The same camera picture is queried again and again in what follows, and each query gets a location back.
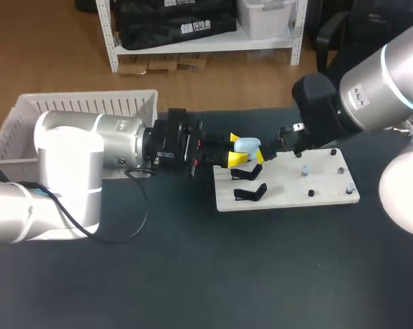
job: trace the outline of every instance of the metal bracket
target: metal bracket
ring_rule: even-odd
[[[252,171],[244,171],[241,169],[231,169],[233,180],[255,180],[263,170],[263,166],[258,164]]]
[[[266,193],[268,190],[268,185],[266,183],[263,183],[260,185],[260,187],[255,191],[247,191],[247,190],[241,190],[240,188],[237,188],[234,190],[234,197],[235,201],[241,201],[241,200],[248,200],[248,201],[260,201],[260,199],[263,197],[263,195]]]

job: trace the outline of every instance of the black tabletop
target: black tabletop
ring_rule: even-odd
[[[291,110],[191,114],[209,131],[271,139]],[[361,199],[220,213],[212,169],[143,180],[144,229],[117,246],[0,245],[0,328],[413,328],[413,236],[385,214],[384,167],[406,144],[391,132],[339,145]],[[135,229],[139,190],[105,181],[102,232]]]

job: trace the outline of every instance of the label sticker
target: label sticker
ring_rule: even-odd
[[[207,19],[206,21],[198,21],[195,23],[182,24],[180,26],[180,31],[182,32],[182,34],[203,31],[206,29],[211,29],[211,21],[209,19]]]

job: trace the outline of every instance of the light blue object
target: light blue object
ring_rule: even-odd
[[[301,175],[303,175],[304,177],[308,176],[310,174],[310,170],[307,166],[303,167],[303,171],[301,171]]]
[[[247,153],[249,155],[249,160],[256,160],[257,151],[260,145],[261,145],[261,142],[258,138],[254,138],[254,137],[239,138],[234,142],[234,152]]]
[[[353,191],[356,191],[356,186],[354,185],[354,183],[350,183],[346,188],[346,192],[352,193]]]

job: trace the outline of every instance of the white shelf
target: white shelf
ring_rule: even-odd
[[[115,47],[117,55],[139,55],[142,53],[199,53],[204,51],[236,51],[253,49],[292,48],[294,38],[287,29],[286,34],[276,38],[252,40],[246,35],[241,25],[237,22],[237,31],[209,36],[206,38],[174,43],[155,48],[141,50],[127,50],[121,45]]]
[[[251,40],[237,22],[237,31],[235,32],[228,32],[217,36],[209,36],[207,38],[134,51],[124,49],[121,45],[115,46],[109,2],[110,0],[96,0],[98,16],[100,23],[102,24],[104,42],[106,43],[106,49],[112,72],[118,72],[119,55],[134,55],[142,53],[199,53],[204,51],[292,48],[290,64],[297,65],[300,61],[307,0],[298,0],[295,8],[296,20],[294,26],[290,25],[287,33],[278,38]]]

